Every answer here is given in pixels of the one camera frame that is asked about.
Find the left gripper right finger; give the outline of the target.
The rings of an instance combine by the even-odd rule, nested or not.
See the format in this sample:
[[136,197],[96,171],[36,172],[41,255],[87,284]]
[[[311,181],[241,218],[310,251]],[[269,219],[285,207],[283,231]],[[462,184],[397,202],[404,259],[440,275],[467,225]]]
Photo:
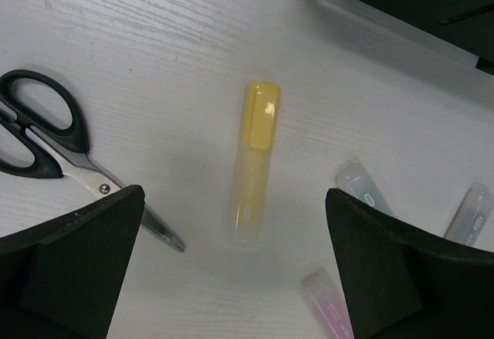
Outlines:
[[327,226],[356,338],[491,338],[493,254],[443,239],[346,192]]

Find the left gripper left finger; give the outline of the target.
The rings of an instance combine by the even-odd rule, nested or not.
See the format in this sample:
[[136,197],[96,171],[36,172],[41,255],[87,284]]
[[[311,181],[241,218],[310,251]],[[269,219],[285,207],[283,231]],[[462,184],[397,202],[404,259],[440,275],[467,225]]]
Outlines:
[[130,185],[1,239],[3,338],[105,338],[144,210]]

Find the orange highlighter marker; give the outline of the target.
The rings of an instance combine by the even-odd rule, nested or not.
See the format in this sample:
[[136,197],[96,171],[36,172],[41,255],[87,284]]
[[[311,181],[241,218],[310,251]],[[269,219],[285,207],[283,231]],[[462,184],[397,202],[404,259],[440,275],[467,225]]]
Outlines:
[[493,213],[493,195],[482,186],[470,188],[449,225],[445,238],[473,247]]

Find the green highlighter marker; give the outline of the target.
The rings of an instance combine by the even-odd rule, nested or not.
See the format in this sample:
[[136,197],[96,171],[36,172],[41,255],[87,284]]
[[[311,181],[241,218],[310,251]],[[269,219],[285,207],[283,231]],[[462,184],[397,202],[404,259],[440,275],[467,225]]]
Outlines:
[[340,189],[389,216],[396,217],[367,169],[360,162],[351,162],[335,177]]

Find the yellow highlighter marker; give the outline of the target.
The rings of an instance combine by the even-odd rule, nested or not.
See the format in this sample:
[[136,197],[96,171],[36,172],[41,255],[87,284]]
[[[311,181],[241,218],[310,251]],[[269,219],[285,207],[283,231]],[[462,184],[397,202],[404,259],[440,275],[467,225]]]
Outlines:
[[266,81],[245,90],[226,216],[226,239],[242,248],[254,245],[261,232],[280,97],[281,88]]

